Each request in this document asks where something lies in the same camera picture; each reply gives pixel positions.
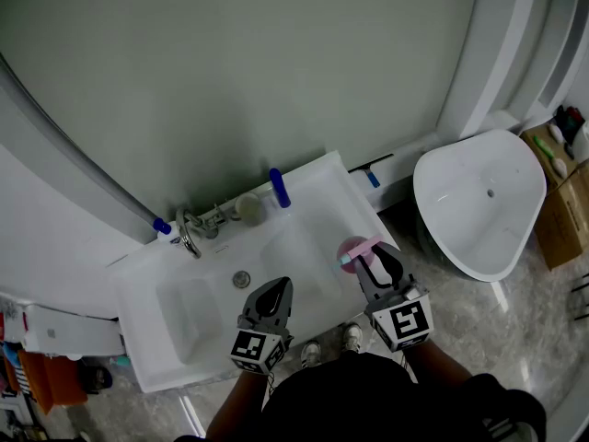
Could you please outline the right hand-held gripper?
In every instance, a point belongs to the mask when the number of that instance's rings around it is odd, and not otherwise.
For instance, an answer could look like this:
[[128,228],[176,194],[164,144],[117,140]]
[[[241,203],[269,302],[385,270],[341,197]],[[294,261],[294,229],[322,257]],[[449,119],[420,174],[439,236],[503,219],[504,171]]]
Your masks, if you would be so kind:
[[360,287],[369,302],[364,314],[392,353],[425,343],[433,331],[428,294],[412,277],[404,254],[395,246],[379,241],[374,255],[380,260],[390,283],[380,283],[365,260],[354,260]]

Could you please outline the person's left forearm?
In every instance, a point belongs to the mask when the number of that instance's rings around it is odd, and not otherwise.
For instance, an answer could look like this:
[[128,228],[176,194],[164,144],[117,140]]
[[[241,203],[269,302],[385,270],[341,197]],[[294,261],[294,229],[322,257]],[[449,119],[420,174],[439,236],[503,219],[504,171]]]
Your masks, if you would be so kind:
[[206,438],[212,442],[245,439],[260,419],[268,377],[243,371],[209,424]]

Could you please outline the person's right forearm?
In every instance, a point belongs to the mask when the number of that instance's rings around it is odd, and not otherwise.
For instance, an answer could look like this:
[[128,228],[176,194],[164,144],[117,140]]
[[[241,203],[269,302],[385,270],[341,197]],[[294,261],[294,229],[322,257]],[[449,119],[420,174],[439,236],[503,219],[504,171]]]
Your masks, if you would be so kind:
[[403,354],[419,384],[437,389],[457,389],[472,374],[433,341],[426,341],[403,350]]

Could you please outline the white bottle with blue cap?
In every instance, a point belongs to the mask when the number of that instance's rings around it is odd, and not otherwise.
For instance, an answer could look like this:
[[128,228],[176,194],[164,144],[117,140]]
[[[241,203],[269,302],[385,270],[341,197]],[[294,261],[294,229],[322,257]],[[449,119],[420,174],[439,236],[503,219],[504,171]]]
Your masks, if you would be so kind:
[[156,231],[157,240],[179,248],[182,246],[179,228],[175,220],[166,222],[157,217],[153,222],[153,229]]

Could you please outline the white vanity sink cabinet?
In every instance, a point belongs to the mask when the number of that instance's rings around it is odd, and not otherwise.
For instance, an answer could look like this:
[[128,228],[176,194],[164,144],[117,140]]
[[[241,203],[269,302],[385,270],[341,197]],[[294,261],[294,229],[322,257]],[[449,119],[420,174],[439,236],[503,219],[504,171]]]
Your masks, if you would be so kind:
[[[336,254],[347,238],[390,240],[341,157],[331,152],[284,176],[291,206],[281,208],[270,184],[257,189],[266,211],[255,227],[231,221],[215,239],[185,249],[155,240],[111,267],[125,348],[141,389],[167,390],[235,368],[229,353],[251,292],[288,276],[294,286],[286,323],[304,342],[364,311],[357,277]],[[235,272],[251,282],[239,289]]]

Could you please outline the person's left white shoe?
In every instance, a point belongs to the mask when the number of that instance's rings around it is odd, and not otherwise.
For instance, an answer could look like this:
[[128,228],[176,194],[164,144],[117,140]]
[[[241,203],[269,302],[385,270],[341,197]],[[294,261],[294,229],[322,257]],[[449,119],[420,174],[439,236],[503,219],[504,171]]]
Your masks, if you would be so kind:
[[301,350],[301,367],[310,368],[321,364],[321,346],[317,340],[305,343]]

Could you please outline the person's white shoe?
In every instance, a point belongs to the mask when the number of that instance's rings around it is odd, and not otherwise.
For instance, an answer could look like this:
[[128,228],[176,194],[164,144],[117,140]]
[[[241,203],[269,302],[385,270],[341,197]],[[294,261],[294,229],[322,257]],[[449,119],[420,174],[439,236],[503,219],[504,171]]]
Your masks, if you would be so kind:
[[310,368],[321,364],[321,346],[317,340],[305,343],[301,350],[301,367]]
[[352,352],[359,354],[363,343],[363,338],[363,330],[359,324],[356,322],[347,324],[342,335],[341,351],[343,353]]

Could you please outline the person's right white shoe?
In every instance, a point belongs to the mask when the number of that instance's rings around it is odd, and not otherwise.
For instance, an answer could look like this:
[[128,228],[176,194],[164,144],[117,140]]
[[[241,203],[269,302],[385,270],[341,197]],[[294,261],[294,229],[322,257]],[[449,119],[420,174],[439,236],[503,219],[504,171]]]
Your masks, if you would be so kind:
[[347,324],[342,335],[341,351],[343,353],[352,352],[359,354],[363,343],[363,338],[363,330],[359,324],[356,322]]

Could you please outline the grey cup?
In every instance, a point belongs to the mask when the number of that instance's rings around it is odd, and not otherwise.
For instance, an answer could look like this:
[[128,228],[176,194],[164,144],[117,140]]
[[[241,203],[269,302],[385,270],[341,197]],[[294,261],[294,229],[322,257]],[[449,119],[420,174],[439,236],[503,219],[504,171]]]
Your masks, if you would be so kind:
[[263,204],[258,195],[253,192],[245,192],[239,195],[235,202],[235,209],[241,221],[255,227],[264,221]]

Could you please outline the chrome faucet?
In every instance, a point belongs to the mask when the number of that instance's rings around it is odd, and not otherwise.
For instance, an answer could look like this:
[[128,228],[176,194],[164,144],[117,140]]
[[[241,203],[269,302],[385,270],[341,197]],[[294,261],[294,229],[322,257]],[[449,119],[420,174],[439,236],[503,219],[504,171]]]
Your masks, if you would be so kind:
[[197,243],[203,238],[217,238],[221,226],[226,225],[227,221],[227,215],[218,205],[206,217],[194,215],[187,207],[181,206],[176,212],[180,243],[194,259],[200,259],[202,253]]

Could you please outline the black slipper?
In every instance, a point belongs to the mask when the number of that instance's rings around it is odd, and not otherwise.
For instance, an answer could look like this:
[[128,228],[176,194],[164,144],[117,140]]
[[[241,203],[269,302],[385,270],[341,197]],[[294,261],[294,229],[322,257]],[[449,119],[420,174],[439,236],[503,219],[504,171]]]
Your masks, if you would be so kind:
[[104,366],[81,361],[77,364],[77,370],[80,385],[86,394],[98,395],[112,387],[112,375]]

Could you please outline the large brown cardboard box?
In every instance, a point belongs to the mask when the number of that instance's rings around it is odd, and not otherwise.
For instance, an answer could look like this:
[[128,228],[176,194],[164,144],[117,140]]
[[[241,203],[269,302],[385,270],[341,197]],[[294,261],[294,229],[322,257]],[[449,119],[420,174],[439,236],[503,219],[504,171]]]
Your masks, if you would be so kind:
[[550,270],[589,248],[589,161],[548,196],[534,230]]

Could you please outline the green brush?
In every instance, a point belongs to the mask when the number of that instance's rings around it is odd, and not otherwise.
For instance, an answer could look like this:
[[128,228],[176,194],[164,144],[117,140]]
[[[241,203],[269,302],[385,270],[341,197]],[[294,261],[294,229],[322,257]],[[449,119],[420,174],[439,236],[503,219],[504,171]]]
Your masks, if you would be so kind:
[[552,151],[552,149],[550,148],[550,146],[541,138],[539,138],[538,136],[534,136],[533,137],[534,143],[536,144],[536,146],[550,159],[552,160],[554,158],[554,153]]

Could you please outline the white toilet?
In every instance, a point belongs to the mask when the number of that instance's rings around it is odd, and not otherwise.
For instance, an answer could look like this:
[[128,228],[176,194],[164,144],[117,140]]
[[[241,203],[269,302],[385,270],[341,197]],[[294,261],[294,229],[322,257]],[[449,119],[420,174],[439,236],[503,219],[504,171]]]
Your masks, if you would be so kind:
[[579,128],[574,136],[572,152],[578,164],[589,160],[589,120]]

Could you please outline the red and dark bag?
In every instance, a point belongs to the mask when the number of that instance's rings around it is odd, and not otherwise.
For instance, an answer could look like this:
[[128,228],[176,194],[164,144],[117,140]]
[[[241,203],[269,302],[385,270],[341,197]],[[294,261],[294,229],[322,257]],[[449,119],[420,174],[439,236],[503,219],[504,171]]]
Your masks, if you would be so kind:
[[565,109],[562,105],[559,105],[554,120],[569,145],[572,145],[575,136],[585,123],[585,118],[581,112],[573,106]]

